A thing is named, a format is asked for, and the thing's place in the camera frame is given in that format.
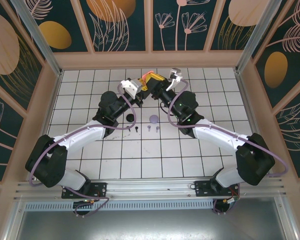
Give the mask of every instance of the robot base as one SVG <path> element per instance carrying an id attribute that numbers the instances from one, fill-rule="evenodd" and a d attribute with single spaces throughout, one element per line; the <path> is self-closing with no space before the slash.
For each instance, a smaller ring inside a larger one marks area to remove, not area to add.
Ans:
<path id="1" fill-rule="evenodd" d="M 238 184 L 233 184 L 230 187 L 223 187 L 219 192 L 216 192 L 211 188 L 210 180 L 194 182 L 194 190 L 197 197 L 231 197 L 233 194 L 229 188 L 239 195 L 238 187 Z"/>
<path id="2" fill-rule="evenodd" d="M 106 193 L 107 193 L 106 182 L 91 182 L 89 185 L 89 190 L 85 195 L 91 197 L 105 197 Z M 86 197 L 78 196 L 66 188 L 62 190 L 61 198 L 62 199 L 86 199 Z"/>

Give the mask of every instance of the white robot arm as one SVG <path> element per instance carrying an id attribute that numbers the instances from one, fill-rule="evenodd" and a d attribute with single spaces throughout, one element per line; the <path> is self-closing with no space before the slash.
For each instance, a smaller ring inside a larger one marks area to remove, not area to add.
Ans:
<path id="1" fill-rule="evenodd" d="M 169 80 L 155 73 L 149 73 L 144 79 L 129 79 L 122 81 L 125 88 L 124 96 L 131 105 L 141 107 L 143 100 L 150 94 L 152 98 L 160 99 L 166 107 L 176 96 L 171 90 L 180 82 L 181 74 L 178 69 L 172 69 Z M 221 189 L 228 188 L 233 184 L 247 182 L 257 185 L 275 164 L 272 156 L 240 140 L 249 140 L 254 144 L 267 148 L 263 138 L 254 133 L 252 136 L 237 134 L 224 128 L 219 131 L 216 125 L 205 119 L 196 112 L 198 103 L 196 95 L 184 91 L 172 106 L 171 112 L 178 119 L 178 125 L 183 126 L 180 131 L 193 138 L 206 140 L 225 149 L 236 157 L 237 166 L 221 168 L 210 180 L 211 189 L 219 193 Z M 117 118 L 129 109 L 127 102 L 112 91 L 107 91 L 101 96 L 99 109 L 95 117 L 86 125 L 73 132 L 49 137 L 43 135 L 37 141 L 25 168 L 31 172 L 40 155 L 48 146 L 62 139 L 37 165 L 34 176 L 37 177 L 46 187 L 61 185 L 86 194 L 89 189 L 90 180 L 78 171 L 66 169 L 67 153 L 74 152 L 85 145 L 101 140 L 110 135 L 114 130 L 96 125 L 117 127 Z M 204 124 L 210 127 L 186 127 L 190 125 Z"/>

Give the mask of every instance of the purple cable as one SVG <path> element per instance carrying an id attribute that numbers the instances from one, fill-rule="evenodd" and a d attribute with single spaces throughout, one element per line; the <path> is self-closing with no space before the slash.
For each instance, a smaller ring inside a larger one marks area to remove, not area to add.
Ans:
<path id="1" fill-rule="evenodd" d="M 167 117 L 168 117 L 168 121 L 169 123 L 174 126 L 174 127 L 177 127 L 179 129 L 186 129 L 186 128 L 197 128 L 197 127 L 204 127 L 204 128 L 211 128 L 211 129 L 215 129 L 219 132 L 222 132 L 224 134 L 228 134 L 229 136 L 233 137 L 233 138 L 236 138 L 236 139 L 239 139 L 251 146 L 254 146 L 255 148 L 257 149 L 260 149 L 262 151 L 264 151 L 265 153 L 271 155 L 272 157 L 274 157 L 275 159 L 279 160 L 279 162 L 281 162 L 283 165 L 284 165 L 284 171 L 283 172 L 278 172 L 278 173 L 270 173 L 270 174 L 267 174 L 268 177 L 280 177 L 282 176 L 283 174 L 286 174 L 288 172 L 288 165 L 286 164 L 285 161 L 283 161 L 279 156 L 277 156 L 276 154 L 274 154 L 273 152 L 269 151 L 268 149 L 258 145 L 258 144 L 255 144 L 253 143 L 252 141 L 249 141 L 249 140 L 246 140 L 242 137 L 239 137 L 233 133 L 230 133 L 226 130 L 223 130 L 222 128 L 219 128 L 217 126 L 210 126 L 208 124 L 194 124 L 194 125 L 177 125 L 177 124 L 174 124 L 172 121 L 171 121 L 171 117 L 170 117 L 170 113 L 171 113 L 171 109 L 173 107 L 173 105 L 175 104 L 176 100 L 178 99 L 178 97 L 187 89 L 189 83 L 187 83 L 187 81 L 185 80 L 181 80 L 183 83 L 185 83 L 185 87 L 174 97 L 174 99 L 171 101 L 170 105 L 169 105 L 169 109 L 168 109 L 168 113 L 167 113 Z"/>
<path id="2" fill-rule="evenodd" d="M 38 160 L 35 162 L 31 172 L 30 172 L 30 177 L 29 177 L 29 184 L 32 186 L 32 187 L 38 187 L 40 185 L 42 185 L 42 182 L 41 183 L 38 183 L 38 184 L 34 184 L 32 182 L 32 178 L 34 176 L 34 173 L 36 171 L 36 168 L 38 167 L 40 161 L 44 158 L 44 156 L 52 149 L 54 148 L 56 145 L 58 145 L 59 143 L 61 143 L 62 141 L 64 140 L 67 140 L 68 138 L 72 137 L 73 135 L 77 134 L 77 133 L 80 133 L 82 132 L 83 130 L 86 130 L 86 129 L 89 129 L 89 128 L 95 128 L 95 127 L 102 127 L 102 128 L 107 128 L 107 129 L 114 129 L 114 130 L 128 130 L 128 129 L 131 129 L 134 127 L 134 125 L 136 124 L 137 122 L 137 115 L 136 115 L 136 112 L 134 110 L 134 108 L 132 107 L 131 103 L 128 101 L 128 99 L 123 95 L 123 93 L 120 91 L 120 84 L 118 85 L 117 87 L 117 90 L 119 92 L 119 94 L 121 95 L 121 97 L 125 100 L 125 102 L 128 104 L 129 108 L 132 110 L 132 114 L 134 116 L 134 121 L 132 123 L 132 125 L 130 126 L 127 126 L 127 127 L 113 127 L 113 126 L 107 126 L 107 125 L 102 125 L 102 124 L 94 124 L 94 125 L 90 125 L 90 126 L 87 126 L 86 128 L 81 128 L 81 129 L 78 129 L 74 132 L 72 132 L 71 134 L 67 135 L 66 137 L 64 138 L 61 138 L 60 140 L 54 142 L 53 144 L 51 144 L 45 151 L 43 151 L 43 153 L 39 156 Z M 83 194 L 80 194 L 79 192 L 69 188 L 69 187 L 66 187 L 66 189 L 68 189 L 69 191 L 73 192 L 74 194 L 78 195 L 78 196 L 81 196 L 83 198 L 87 198 L 87 199 L 94 199 L 94 200 L 102 200 L 102 199 L 106 199 L 107 201 L 105 201 L 100 207 L 98 207 L 96 210 L 92 211 L 91 213 L 88 213 L 86 214 L 86 216 L 90 216 L 94 213 L 96 213 L 100 208 L 102 208 L 108 201 L 109 201 L 109 198 L 108 197 L 94 197 L 94 196 L 87 196 L 87 195 L 83 195 Z M 79 207 L 82 207 L 83 205 L 89 205 L 91 203 L 84 203 L 84 204 L 81 204 L 79 206 L 76 207 L 75 209 L 75 213 L 77 214 L 77 209 Z"/>
<path id="3" fill-rule="evenodd" d="M 80 197 L 83 197 L 83 198 L 88 197 L 89 199 L 94 199 L 94 200 L 102 200 L 102 199 L 105 199 L 105 200 L 106 200 L 106 201 L 105 201 L 104 203 L 102 203 L 96 210 L 90 211 L 90 212 L 87 213 L 86 215 L 82 216 L 83 218 L 84 218 L 84 217 L 89 217 L 89 216 L 91 216 L 92 214 L 95 214 L 96 212 L 99 211 L 99 209 L 101 209 L 104 205 L 106 205 L 107 202 L 109 202 L 109 200 L 110 200 L 110 198 L 108 198 L 108 197 L 106 197 L 106 196 L 104 196 L 104 197 L 86 196 L 86 195 L 83 195 L 83 194 L 81 194 L 81 193 L 79 193 L 79 192 L 77 192 L 77 191 L 71 189 L 70 187 L 66 187 L 66 189 L 68 189 L 70 192 L 73 192 L 74 194 L 76 194 L 76 195 L 78 195 L 78 196 L 80 196 Z M 87 206 L 87 205 L 90 206 L 90 205 L 93 205 L 93 203 L 83 203 L 83 204 L 78 205 L 78 206 L 74 209 L 75 215 L 78 217 L 78 215 L 79 215 L 79 214 L 77 213 L 78 208 L 83 207 L 83 206 Z"/>

